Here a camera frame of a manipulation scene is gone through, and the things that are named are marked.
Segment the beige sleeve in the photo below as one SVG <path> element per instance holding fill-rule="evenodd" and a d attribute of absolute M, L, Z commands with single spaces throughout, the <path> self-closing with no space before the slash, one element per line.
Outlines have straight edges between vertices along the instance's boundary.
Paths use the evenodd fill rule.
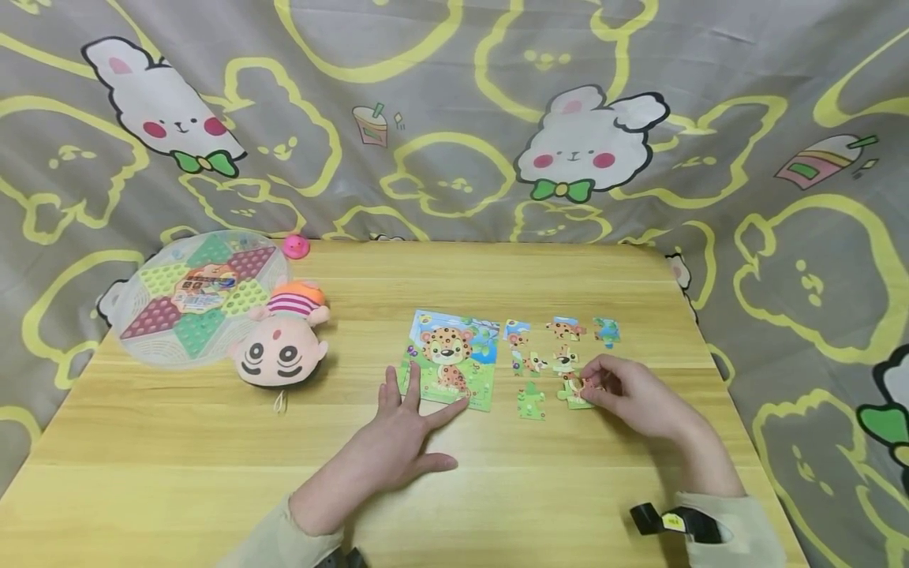
<path fill-rule="evenodd" d="M 287 495 L 217 568 L 312 568 L 341 545 L 344 530 L 309 536 L 290 514 Z"/>
<path fill-rule="evenodd" d="M 710 515 L 720 524 L 722 544 L 695 543 L 688 538 L 692 568 L 785 568 L 786 554 L 767 513 L 753 497 L 713 497 L 678 493 L 679 506 Z"/>

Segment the doll face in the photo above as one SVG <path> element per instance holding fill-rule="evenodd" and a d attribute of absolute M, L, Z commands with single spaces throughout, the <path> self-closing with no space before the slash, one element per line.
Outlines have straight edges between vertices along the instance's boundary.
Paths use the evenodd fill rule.
<path fill-rule="evenodd" d="M 272 315 L 232 353 L 240 378 L 256 386 L 287 386 L 309 378 L 328 352 L 305 319 Z"/>

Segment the gray fabric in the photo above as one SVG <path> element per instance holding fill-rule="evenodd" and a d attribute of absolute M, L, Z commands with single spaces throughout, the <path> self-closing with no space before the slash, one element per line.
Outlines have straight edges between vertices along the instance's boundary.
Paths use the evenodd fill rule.
<path fill-rule="evenodd" d="M 0 487 L 104 335 L 99 296 L 174 238 L 631 242 L 674 255 L 812 565 L 904 561 L 905 2 L 14 0 L 0 21 Z M 387 147 L 353 115 L 377 103 Z M 833 175 L 809 183 L 813 160 Z"/>

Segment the hand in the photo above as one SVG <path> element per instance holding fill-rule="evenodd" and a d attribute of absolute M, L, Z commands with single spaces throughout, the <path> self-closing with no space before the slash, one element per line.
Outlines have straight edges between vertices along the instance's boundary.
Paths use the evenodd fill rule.
<path fill-rule="evenodd" d="M 394 367 L 385 369 L 375 418 L 291 495 L 291 515 L 305 533 L 334 533 L 375 493 L 406 485 L 424 473 L 457 467 L 448 454 L 421 452 L 426 436 L 454 420 L 470 400 L 465 397 L 421 416 L 420 367 L 416 363 L 410 363 L 410 376 L 402 402 Z"/>
<path fill-rule="evenodd" d="M 446 453 L 420 452 L 426 436 L 454 420 L 467 408 L 470 399 L 462 398 L 442 410 L 421 416 L 420 367 L 413 362 L 410 377 L 407 396 L 402 402 L 395 368 L 385 369 L 375 418 L 354 434 L 335 458 L 346 467 L 363 472 L 366 484 L 374 492 L 402 487 L 424 473 L 446 472 L 457 467 L 457 460 Z"/>
<path fill-rule="evenodd" d="M 605 408 L 645 436 L 679 443 L 705 423 L 689 403 L 636 361 L 602 354 L 584 367 L 581 378 L 581 398 Z"/>

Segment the finger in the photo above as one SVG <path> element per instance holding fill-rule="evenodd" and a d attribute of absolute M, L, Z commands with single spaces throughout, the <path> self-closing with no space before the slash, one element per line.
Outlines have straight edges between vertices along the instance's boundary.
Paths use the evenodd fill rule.
<path fill-rule="evenodd" d="M 430 430 L 441 428 L 442 426 L 453 421 L 458 414 L 462 413 L 464 409 L 467 408 L 468 404 L 470 404 L 470 398 L 465 396 L 461 400 L 447 405 L 442 410 L 428 414 L 427 416 L 424 416 L 426 425 L 429 426 Z"/>
<path fill-rule="evenodd" d="M 410 384 L 407 385 L 407 396 L 404 406 L 413 411 L 420 410 L 420 365 L 410 362 Z"/>
<path fill-rule="evenodd" d="M 401 389 L 397 385 L 397 371 L 391 365 L 385 368 L 385 404 L 386 408 L 397 408 L 401 405 Z"/>
<path fill-rule="evenodd" d="M 631 361 L 623 359 L 622 357 L 599 354 L 594 358 L 593 361 L 586 364 L 584 366 L 584 369 L 581 369 L 581 376 L 585 379 L 595 379 L 603 371 L 621 376 L 622 371 L 626 370 L 630 364 L 632 364 Z"/>
<path fill-rule="evenodd" d="M 621 396 L 616 396 L 615 394 L 608 393 L 602 389 L 593 388 L 592 386 L 586 386 L 581 389 L 581 398 L 590 404 L 608 410 L 619 418 L 622 417 L 623 399 Z"/>
<path fill-rule="evenodd" d="M 385 398 L 385 383 L 379 385 L 379 412 L 381 413 L 387 406 L 388 402 Z"/>
<path fill-rule="evenodd" d="M 450 472 L 457 467 L 457 460 L 447 453 L 424 453 L 414 460 L 414 478 L 433 472 Z"/>

